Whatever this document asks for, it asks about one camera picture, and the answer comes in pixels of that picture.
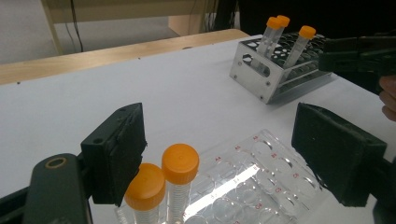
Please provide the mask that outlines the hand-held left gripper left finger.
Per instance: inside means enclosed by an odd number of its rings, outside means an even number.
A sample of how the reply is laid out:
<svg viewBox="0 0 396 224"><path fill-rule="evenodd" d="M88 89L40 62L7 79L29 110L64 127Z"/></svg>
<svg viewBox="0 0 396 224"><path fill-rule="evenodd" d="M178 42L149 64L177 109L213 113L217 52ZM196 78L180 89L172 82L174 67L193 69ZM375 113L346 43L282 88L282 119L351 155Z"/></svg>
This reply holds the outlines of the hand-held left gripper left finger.
<svg viewBox="0 0 396 224"><path fill-rule="evenodd" d="M120 206L147 146L142 104L117 109L80 146L93 202Z"/></svg>

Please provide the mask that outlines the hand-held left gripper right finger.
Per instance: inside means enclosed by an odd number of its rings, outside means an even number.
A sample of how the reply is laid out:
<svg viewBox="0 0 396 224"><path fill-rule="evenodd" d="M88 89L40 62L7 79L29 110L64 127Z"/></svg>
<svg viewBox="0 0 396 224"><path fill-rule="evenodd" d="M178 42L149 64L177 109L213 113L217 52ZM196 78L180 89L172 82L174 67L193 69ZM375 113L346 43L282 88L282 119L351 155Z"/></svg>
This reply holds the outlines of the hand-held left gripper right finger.
<svg viewBox="0 0 396 224"><path fill-rule="evenodd" d="M371 195L388 204L386 142L328 109L299 103L291 145L342 205L364 206Z"/></svg>

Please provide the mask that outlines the orange cap centrifuge tube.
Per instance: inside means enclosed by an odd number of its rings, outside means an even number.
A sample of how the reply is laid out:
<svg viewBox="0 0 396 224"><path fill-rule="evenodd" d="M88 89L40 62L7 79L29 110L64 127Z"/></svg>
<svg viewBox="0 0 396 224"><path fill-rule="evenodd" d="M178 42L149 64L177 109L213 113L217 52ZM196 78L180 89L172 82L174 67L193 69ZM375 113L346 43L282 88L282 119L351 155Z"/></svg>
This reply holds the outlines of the orange cap centrifuge tube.
<svg viewBox="0 0 396 224"><path fill-rule="evenodd" d="M259 57L257 59L254 59L251 63L251 65L257 70L260 70L261 67L261 62L260 59L262 59L265 56L265 53L271 46L272 42L275 39L275 36L277 34L277 31L281 28L281 22L278 18L276 17L270 17L267 22L266 22L266 28L264 30L264 33L262 35L261 42L259 46L257 47L257 53Z"/></svg>
<svg viewBox="0 0 396 224"><path fill-rule="evenodd" d="M317 31L315 28L308 25L303 25L300 28L297 39L294 42L294 45L292 46L287 59L283 63L282 68L284 70L289 69L296 64L301 54L303 53L307 43L315 36L316 32Z"/></svg>
<svg viewBox="0 0 396 224"><path fill-rule="evenodd" d="M286 27L289 26L290 23L290 18L284 15L278 15L276 17L278 21L280 22L280 28L276 31L275 36L271 42L271 45L268 47L267 52L265 54L265 57L270 59L275 51L275 48L277 46L277 43L280 39L280 37L283 34L283 31Z"/></svg>
<svg viewBox="0 0 396 224"><path fill-rule="evenodd" d="M159 206L165 195L163 171L152 163L142 163L124 194L133 209L135 224L158 224Z"/></svg>
<svg viewBox="0 0 396 224"><path fill-rule="evenodd" d="M162 156L162 170L167 181L166 223L183 224L191 182L196 177L200 158L187 144L173 144Z"/></svg>

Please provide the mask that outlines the metal test tube rack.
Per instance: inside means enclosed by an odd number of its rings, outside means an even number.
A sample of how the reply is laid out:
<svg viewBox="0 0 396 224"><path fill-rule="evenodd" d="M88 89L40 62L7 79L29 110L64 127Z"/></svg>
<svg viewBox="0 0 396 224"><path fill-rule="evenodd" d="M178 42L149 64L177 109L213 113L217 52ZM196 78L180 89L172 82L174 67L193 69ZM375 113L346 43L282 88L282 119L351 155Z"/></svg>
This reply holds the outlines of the metal test tube rack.
<svg viewBox="0 0 396 224"><path fill-rule="evenodd" d="M257 53L259 38L239 42L230 77L267 105L294 100L329 83L331 74L318 70L323 35L307 42L294 66L283 68L297 38L297 33L283 34L270 59Z"/></svg>

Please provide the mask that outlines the clear plastic tube rack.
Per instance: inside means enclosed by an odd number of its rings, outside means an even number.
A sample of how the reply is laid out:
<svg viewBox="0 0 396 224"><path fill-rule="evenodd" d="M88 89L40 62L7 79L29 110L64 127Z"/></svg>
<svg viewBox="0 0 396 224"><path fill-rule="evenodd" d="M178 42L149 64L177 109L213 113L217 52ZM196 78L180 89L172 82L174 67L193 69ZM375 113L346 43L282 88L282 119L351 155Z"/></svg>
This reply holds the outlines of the clear plastic tube rack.
<svg viewBox="0 0 396 224"><path fill-rule="evenodd" d="M328 193L304 160L269 131L230 149L200 155L197 176L178 195L143 215L127 204L115 210L120 224L305 224Z"/></svg>

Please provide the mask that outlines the wooden table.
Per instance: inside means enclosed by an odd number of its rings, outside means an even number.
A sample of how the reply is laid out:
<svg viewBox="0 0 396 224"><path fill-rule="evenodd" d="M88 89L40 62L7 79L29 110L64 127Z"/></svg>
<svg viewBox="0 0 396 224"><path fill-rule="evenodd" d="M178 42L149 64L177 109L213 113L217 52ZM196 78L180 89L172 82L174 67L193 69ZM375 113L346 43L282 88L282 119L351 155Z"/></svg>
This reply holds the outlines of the wooden table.
<svg viewBox="0 0 396 224"><path fill-rule="evenodd" d="M110 49L99 49L19 63L0 64L0 85L19 83L42 77L52 77L64 73L76 72L172 51L213 45L245 37L248 37L248 34L240 30L227 29Z"/></svg>

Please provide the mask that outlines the wooden desk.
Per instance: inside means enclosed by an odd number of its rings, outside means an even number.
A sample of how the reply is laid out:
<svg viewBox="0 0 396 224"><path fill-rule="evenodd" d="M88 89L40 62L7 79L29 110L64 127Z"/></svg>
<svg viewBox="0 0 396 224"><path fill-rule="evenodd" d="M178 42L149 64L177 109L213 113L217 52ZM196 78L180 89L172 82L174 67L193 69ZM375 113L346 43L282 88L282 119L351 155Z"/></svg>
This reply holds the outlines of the wooden desk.
<svg viewBox="0 0 396 224"><path fill-rule="evenodd" d="M206 32L207 16L218 0L39 0L44 9L53 45L64 53L55 25L58 23L113 21L167 17L168 27L180 36Z"/></svg>

